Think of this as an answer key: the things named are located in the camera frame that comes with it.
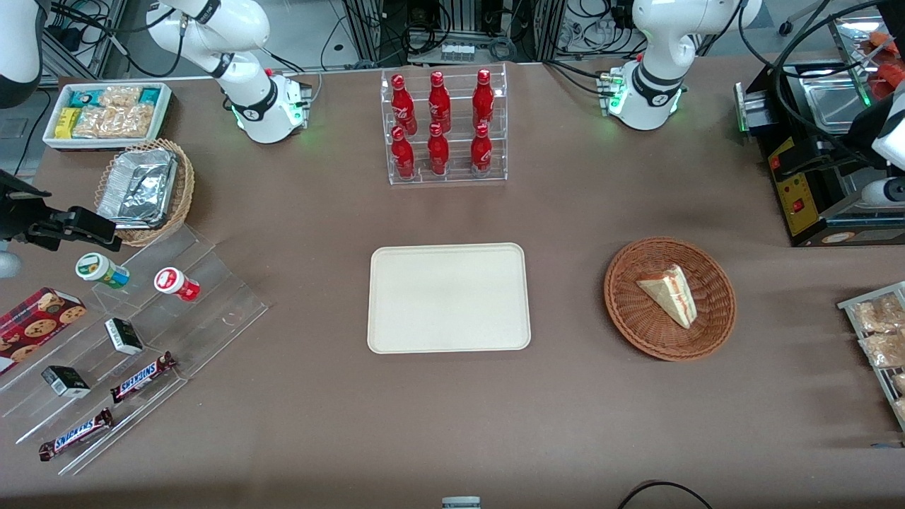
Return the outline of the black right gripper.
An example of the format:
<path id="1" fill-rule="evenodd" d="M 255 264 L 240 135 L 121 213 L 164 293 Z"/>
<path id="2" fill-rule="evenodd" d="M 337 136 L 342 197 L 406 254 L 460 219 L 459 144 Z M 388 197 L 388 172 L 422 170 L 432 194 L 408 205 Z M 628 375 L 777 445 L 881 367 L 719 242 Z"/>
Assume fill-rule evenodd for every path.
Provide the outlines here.
<path id="1" fill-rule="evenodd" d="M 64 241 L 84 242 L 111 252 L 122 249 L 116 223 L 81 206 L 49 216 L 45 199 L 52 194 L 1 170 L 1 239 L 9 241 L 27 231 L 28 244 L 56 252 Z M 54 228 L 32 226 L 49 216 Z"/>

